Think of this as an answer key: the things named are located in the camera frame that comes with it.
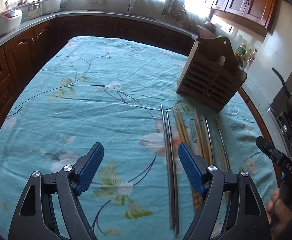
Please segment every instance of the kitchen counter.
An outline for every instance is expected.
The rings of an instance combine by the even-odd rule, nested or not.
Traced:
[[[159,20],[155,20],[155,19],[149,19],[149,18],[146,18],[143,16],[122,14],[122,13],[116,13],[116,12],[72,10],[72,11],[62,11],[62,12],[57,12],[54,14],[43,15],[43,16],[40,16],[38,18],[22,22],[14,30],[12,30],[11,32],[0,37],[0,46],[2,46],[4,43],[6,43],[10,39],[14,38],[15,36],[17,36],[18,34],[34,27],[35,25],[41,24],[41,23],[46,22],[48,20],[54,19],[56,17],[89,16],[89,15],[91,15],[91,16],[105,16],[105,17],[118,17],[118,18],[141,21],[141,22],[150,23],[150,24],[154,24],[157,26],[165,27],[167,29],[182,33],[186,36],[192,37],[193,40],[195,40],[197,38],[196,34],[191,33],[189,31],[183,29],[182,27],[175,26],[173,24],[165,23],[163,21],[159,21]]]

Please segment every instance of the hand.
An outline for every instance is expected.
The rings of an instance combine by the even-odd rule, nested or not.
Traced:
[[[283,201],[279,198],[279,189],[276,189],[271,195],[271,199],[268,201],[266,206],[266,213],[268,217],[269,223],[271,223],[270,214],[275,208],[275,213],[279,219],[278,225],[273,230],[272,238],[276,239],[278,235],[285,229],[289,220],[292,217],[291,210],[283,203]]]

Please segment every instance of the pan handle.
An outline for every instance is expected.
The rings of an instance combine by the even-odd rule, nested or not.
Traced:
[[[288,91],[288,88],[286,87],[286,84],[285,84],[285,81],[284,81],[284,79],[282,78],[282,76],[279,74],[279,72],[277,71],[277,70],[275,70],[275,68],[271,68],[274,72],[275,72],[275,74],[279,77],[279,79],[280,79],[280,81],[281,81],[281,83],[282,83],[282,87],[283,87],[283,89],[284,89],[284,92],[285,92],[285,94],[288,96],[288,97],[290,97],[290,92]]]

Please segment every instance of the screw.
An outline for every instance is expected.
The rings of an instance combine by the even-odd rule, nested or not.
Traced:
[[[241,175],[244,177],[248,177],[249,173],[247,171],[241,171]]]
[[[64,171],[71,171],[72,169],[73,169],[73,166],[71,166],[71,165],[66,165],[64,167]]]
[[[216,171],[217,170],[217,167],[214,166],[214,165],[210,165],[210,166],[208,166],[208,170],[210,170],[210,171]]]
[[[33,174],[32,174],[32,176],[34,178],[38,177],[39,175],[40,175],[40,172],[39,171],[34,171]]]

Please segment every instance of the white rice cooker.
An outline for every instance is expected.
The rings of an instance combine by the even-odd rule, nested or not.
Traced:
[[[58,12],[61,8],[61,0],[44,0],[42,4],[42,14]]]
[[[0,14],[0,36],[15,29],[22,20],[23,12],[19,9],[8,9]]]

